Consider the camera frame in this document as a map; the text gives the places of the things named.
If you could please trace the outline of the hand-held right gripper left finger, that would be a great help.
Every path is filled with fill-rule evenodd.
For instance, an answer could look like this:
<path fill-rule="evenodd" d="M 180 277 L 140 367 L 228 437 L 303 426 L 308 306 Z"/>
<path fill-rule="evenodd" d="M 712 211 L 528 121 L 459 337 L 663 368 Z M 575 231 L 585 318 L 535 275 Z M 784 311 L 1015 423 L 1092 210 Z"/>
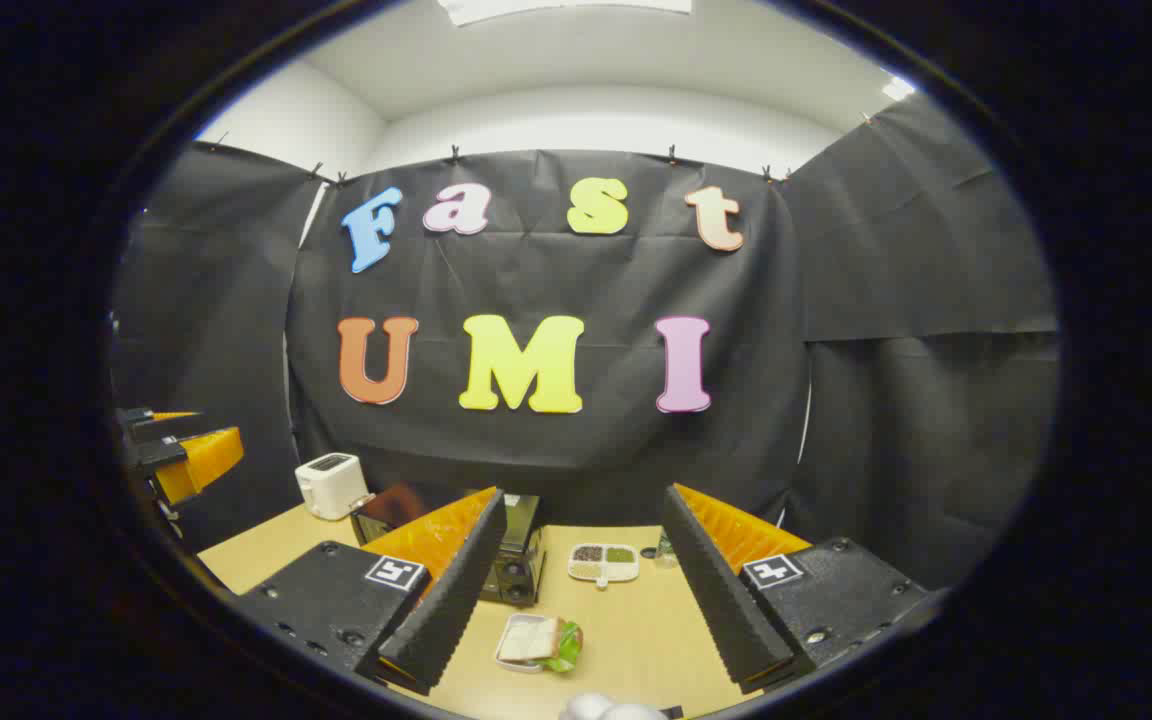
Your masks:
<path fill-rule="evenodd" d="M 473 614 L 506 533 L 488 487 L 362 546 L 321 541 L 234 606 L 340 679 L 429 694 Z"/>

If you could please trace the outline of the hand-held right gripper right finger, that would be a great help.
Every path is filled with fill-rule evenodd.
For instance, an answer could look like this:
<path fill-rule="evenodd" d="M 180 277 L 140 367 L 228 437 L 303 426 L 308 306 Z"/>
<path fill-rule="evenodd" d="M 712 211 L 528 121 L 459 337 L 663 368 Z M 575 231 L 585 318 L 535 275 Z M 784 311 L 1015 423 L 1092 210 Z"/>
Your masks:
<path fill-rule="evenodd" d="M 836 665 L 937 597 L 858 541 L 805 541 L 681 484 L 666 488 L 660 520 L 742 692 Z"/>

